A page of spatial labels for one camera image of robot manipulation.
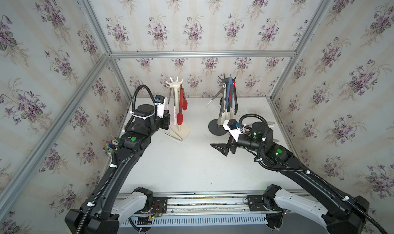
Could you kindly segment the black steel tongs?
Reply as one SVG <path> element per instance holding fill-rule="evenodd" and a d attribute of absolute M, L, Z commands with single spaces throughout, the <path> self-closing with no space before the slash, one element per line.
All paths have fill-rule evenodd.
<path fill-rule="evenodd" d="M 233 80 L 233 96 L 234 96 L 234 115 L 238 112 L 238 97 L 237 97 L 237 89 L 236 89 L 236 81 Z"/>

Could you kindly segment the cream steel tongs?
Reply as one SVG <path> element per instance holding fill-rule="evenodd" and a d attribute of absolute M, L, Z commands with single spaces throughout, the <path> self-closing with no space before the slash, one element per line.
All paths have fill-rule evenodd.
<path fill-rule="evenodd" d="M 215 100 L 220 94 L 223 94 L 223 92 L 226 90 L 226 84 L 222 83 L 220 86 L 221 86 L 221 88 L 220 88 L 219 91 L 210 99 L 210 101 L 208 102 L 208 104 L 207 104 L 206 107 L 208 107 L 209 104 L 210 104 L 213 100 Z"/>

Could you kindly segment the white cat paw tongs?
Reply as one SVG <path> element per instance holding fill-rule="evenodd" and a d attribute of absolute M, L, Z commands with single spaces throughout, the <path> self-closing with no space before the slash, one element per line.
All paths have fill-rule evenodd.
<path fill-rule="evenodd" d="M 179 136 L 176 132 L 172 131 L 171 129 L 170 130 L 162 130 L 162 133 L 164 133 L 165 135 L 167 135 L 168 137 L 170 137 L 176 141 L 179 141 L 179 142 L 183 141 L 183 138 L 181 136 Z"/>

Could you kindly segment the red handled steel tongs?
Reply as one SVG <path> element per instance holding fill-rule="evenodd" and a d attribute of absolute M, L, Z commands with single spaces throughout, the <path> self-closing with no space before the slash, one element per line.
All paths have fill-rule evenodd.
<path fill-rule="evenodd" d="M 237 112 L 237 101 L 236 101 L 236 81 L 232 82 L 232 91 L 231 91 L 231 106 L 233 107 L 234 114 Z"/>

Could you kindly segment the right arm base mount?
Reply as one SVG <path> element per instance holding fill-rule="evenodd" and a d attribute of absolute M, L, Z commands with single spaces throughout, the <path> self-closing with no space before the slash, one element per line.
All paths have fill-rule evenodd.
<path fill-rule="evenodd" d="M 245 204 L 249 207 L 250 211 L 270 211 L 266 216 L 266 226 L 272 230 L 279 230 L 283 225 L 283 220 L 286 215 L 287 209 L 280 207 L 275 202 L 277 193 L 282 188 L 278 185 L 270 185 L 262 195 L 248 195 Z"/>

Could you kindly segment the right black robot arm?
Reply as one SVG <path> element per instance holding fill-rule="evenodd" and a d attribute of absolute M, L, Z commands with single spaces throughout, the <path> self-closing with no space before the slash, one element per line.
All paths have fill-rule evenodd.
<path fill-rule="evenodd" d="M 254 162 L 261 167 L 288 177 L 314 197 L 313 201 L 308 200 L 272 184 L 262 196 L 266 210 L 290 210 L 320 224 L 330 234 L 360 234 L 367 222 L 380 233 L 387 232 L 368 214 L 369 202 L 365 198 L 339 190 L 276 143 L 273 130 L 262 116 L 246 114 L 239 120 L 226 120 L 223 128 L 230 134 L 227 143 L 212 143 L 212 148 L 224 156 L 244 149 L 254 155 Z"/>

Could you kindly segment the cream utensil rack stand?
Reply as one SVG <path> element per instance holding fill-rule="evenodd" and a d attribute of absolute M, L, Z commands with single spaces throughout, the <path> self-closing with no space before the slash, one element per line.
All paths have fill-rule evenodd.
<path fill-rule="evenodd" d="M 172 131 L 176 132 L 179 136 L 181 136 L 183 139 L 188 137 L 190 134 L 190 127 L 183 121 L 183 124 L 179 126 L 177 124 L 177 114 L 179 111 L 179 99 L 180 99 L 180 86 L 183 84 L 183 79 L 179 81 L 179 78 L 176 77 L 175 80 L 170 78 L 170 81 L 166 81 L 166 84 L 168 85 L 168 88 L 173 88 L 172 91 L 172 97 L 173 97 L 173 114 L 175 111 L 175 105 L 176 105 L 176 125 L 174 125 L 174 120 L 173 124 L 170 126 L 169 130 L 171 129 Z"/>

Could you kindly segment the dark grey utensil rack stand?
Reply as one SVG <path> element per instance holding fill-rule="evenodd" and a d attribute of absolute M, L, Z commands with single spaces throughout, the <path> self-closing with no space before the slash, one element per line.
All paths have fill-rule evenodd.
<path fill-rule="evenodd" d="M 223 78 L 223 76 L 222 77 L 219 77 L 219 86 L 222 84 L 222 81 L 221 81 L 221 79 Z M 217 119 L 214 119 L 214 120 L 211 120 L 210 122 L 209 122 L 209 124 L 208 124 L 208 129 L 209 129 L 209 131 L 213 134 L 213 135 L 216 135 L 216 136 L 222 136 L 222 135 L 224 135 L 225 133 L 227 133 L 227 131 L 225 131 L 224 130 L 224 128 L 223 128 L 223 126 L 219 126 L 218 125 L 218 118 Z"/>

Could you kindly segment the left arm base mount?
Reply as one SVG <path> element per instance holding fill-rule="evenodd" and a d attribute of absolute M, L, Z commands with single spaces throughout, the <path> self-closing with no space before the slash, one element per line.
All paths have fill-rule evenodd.
<path fill-rule="evenodd" d="M 130 224 L 137 229 L 151 228 L 153 221 L 167 212 L 168 197 L 154 197 L 151 190 L 142 187 L 136 188 L 131 195 L 142 196 L 145 199 L 142 209 L 134 213 L 142 216 L 128 218 Z"/>

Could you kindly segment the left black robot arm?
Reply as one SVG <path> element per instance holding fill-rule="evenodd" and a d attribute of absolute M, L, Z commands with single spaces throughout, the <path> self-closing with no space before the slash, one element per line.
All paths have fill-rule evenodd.
<path fill-rule="evenodd" d="M 154 96 L 146 85 L 136 88 L 131 118 L 111 153 L 111 163 L 93 193 L 78 209 L 71 209 L 65 223 L 73 234 L 115 234 L 121 223 L 138 211 L 150 211 L 152 191 L 138 187 L 131 196 L 117 196 L 130 171 L 151 144 L 152 136 L 170 127 L 170 114 L 163 110 L 165 97 Z"/>

